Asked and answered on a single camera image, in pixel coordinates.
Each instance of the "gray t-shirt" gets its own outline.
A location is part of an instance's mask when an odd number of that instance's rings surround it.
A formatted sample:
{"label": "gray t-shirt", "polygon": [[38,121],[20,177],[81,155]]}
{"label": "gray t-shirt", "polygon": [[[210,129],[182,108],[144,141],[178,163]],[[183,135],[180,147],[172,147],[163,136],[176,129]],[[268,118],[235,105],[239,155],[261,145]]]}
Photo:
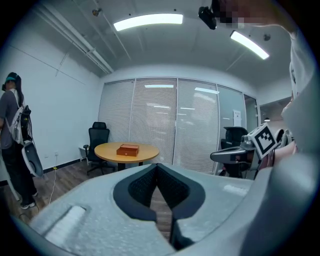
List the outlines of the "gray t-shirt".
{"label": "gray t-shirt", "polygon": [[0,139],[0,146],[2,150],[10,148],[13,143],[13,138],[6,124],[6,119],[10,126],[17,111],[18,105],[14,93],[12,91],[6,91],[0,98],[0,118],[4,121]]}

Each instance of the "backpack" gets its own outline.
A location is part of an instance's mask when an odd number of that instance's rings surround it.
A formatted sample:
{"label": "backpack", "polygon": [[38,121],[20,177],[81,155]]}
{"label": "backpack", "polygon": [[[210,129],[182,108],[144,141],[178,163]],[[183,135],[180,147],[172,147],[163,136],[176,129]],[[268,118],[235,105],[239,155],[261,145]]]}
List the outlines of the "backpack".
{"label": "backpack", "polygon": [[9,132],[13,140],[18,144],[24,145],[25,141],[32,141],[30,121],[31,110],[27,105],[25,105],[25,102],[23,102],[22,105],[19,106],[18,93],[16,89],[10,89],[10,91],[14,94],[18,110],[15,113],[10,126],[7,118],[5,119],[5,122],[8,126]]}

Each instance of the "window blinds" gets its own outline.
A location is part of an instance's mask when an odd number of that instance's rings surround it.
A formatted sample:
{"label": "window blinds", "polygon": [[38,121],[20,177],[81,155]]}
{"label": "window blinds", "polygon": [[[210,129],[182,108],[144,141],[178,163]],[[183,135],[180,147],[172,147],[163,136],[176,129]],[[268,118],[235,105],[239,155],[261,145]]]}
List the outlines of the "window blinds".
{"label": "window blinds", "polygon": [[178,79],[178,102],[173,165],[212,173],[210,154],[217,150],[219,107],[213,84]]}
{"label": "window blinds", "polygon": [[135,80],[105,84],[103,87],[99,122],[110,129],[109,142],[128,142],[132,97]]}
{"label": "window blinds", "polygon": [[137,79],[134,88],[130,141],[156,146],[151,163],[172,164],[175,143],[177,79]]}

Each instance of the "brown box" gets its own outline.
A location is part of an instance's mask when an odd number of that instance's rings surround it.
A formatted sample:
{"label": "brown box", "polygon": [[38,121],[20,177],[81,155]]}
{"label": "brown box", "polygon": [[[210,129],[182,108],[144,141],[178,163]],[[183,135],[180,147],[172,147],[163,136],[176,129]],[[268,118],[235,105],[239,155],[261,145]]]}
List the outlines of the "brown box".
{"label": "brown box", "polygon": [[116,154],[121,156],[136,157],[139,153],[139,146],[122,144],[117,150]]}

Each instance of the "sneaker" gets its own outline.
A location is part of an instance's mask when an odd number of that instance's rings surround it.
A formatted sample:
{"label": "sneaker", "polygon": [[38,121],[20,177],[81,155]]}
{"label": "sneaker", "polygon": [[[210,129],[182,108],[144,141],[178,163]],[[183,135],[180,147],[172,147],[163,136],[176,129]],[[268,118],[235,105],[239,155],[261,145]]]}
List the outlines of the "sneaker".
{"label": "sneaker", "polygon": [[35,202],[27,202],[27,203],[25,203],[25,202],[22,202],[21,204],[20,204],[20,207],[22,208],[22,209],[24,209],[24,210],[26,210],[26,209],[28,209],[28,208],[31,208],[31,207],[34,207],[36,204],[35,204]]}

